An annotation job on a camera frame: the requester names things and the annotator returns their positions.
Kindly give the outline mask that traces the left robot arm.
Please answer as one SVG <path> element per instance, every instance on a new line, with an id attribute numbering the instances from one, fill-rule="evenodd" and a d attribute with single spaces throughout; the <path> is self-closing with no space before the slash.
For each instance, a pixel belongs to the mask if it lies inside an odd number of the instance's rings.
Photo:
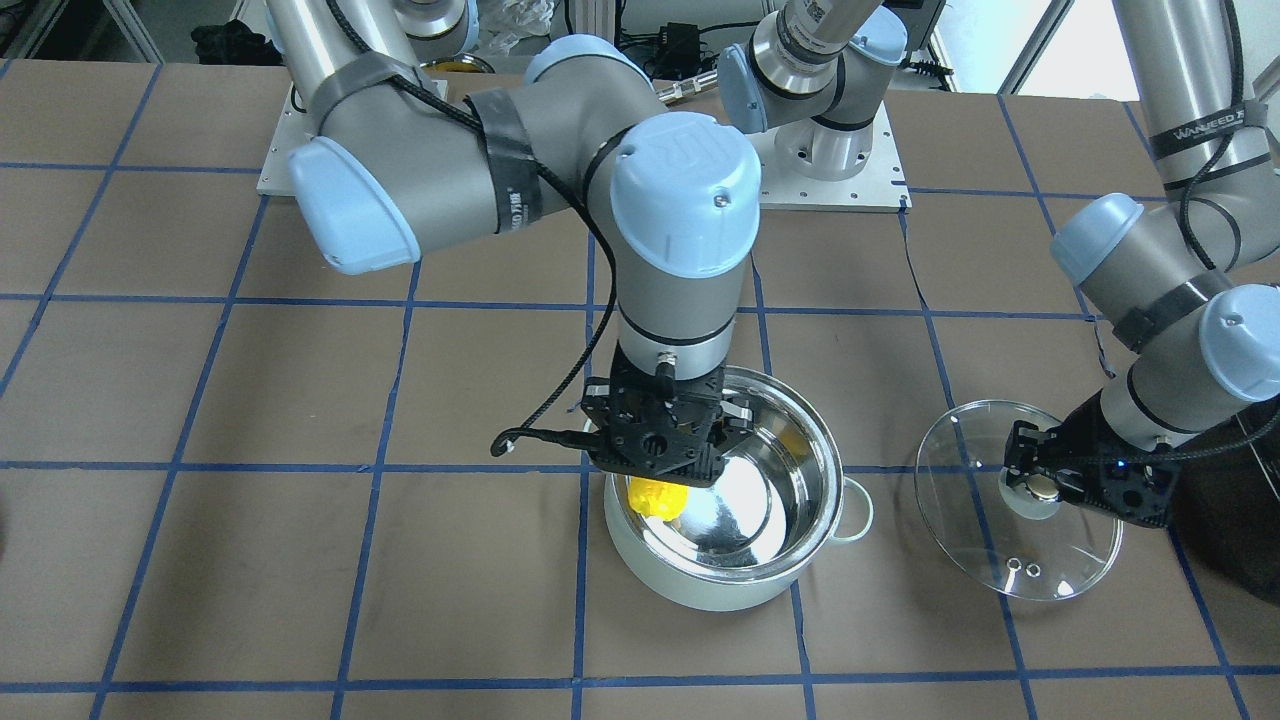
<path id="1" fill-rule="evenodd" d="M 723 108 L 748 135 L 776 129 L 804 176 L 835 179 L 820 143 L 868 132 L 900 60 L 878 1 L 790 1 L 717 61 Z M 1135 361 L 1055 427 L 1012 423 L 1004 503 L 1042 520 L 1060 503 L 1140 527 L 1169 523 L 1185 445 L 1277 397 L 1277 288 L 1233 270 L 1277 256 L 1277 176 L 1266 102 L 1245 77 L 1233 1 L 1116 1 L 1166 202 L 1125 193 L 1083 208 L 1050 250 Z"/>

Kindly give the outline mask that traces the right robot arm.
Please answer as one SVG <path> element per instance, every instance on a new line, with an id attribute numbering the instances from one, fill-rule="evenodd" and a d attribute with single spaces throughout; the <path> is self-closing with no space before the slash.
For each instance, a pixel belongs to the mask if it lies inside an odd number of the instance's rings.
<path id="1" fill-rule="evenodd" d="M 585 384 L 590 430 L 529 418 L 500 432 L 584 451 L 614 474 L 708 488 L 753 413 L 724 397 L 762 167 L 716 118 L 669 110 L 593 35 L 541 50 L 521 86 L 453 104 L 429 90 L 407 1 L 270 1 L 273 37 L 314 133 L 288 156 L 321 255 L 348 275 L 527 229 L 573 210 L 611 269 L 621 328 Z"/>

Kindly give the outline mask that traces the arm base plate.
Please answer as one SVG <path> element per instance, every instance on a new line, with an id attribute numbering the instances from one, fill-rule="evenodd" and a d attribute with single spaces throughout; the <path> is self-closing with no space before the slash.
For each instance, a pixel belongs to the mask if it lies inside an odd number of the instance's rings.
<path id="1" fill-rule="evenodd" d="M 291 154 L 314 137 L 314 122 L 294 85 L 285 92 L 276 128 L 268 143 L 256 184 L 257 192 L 269 197 L 294 197 L 291 177 Z"/>
<path id="2" fill-rule="evenodd" d="M 896 213 L 913 206 L 886 105 L 869 126 L 850 132 L 805 119 L 748 138 L 762 164 L 765 210 Z"/>

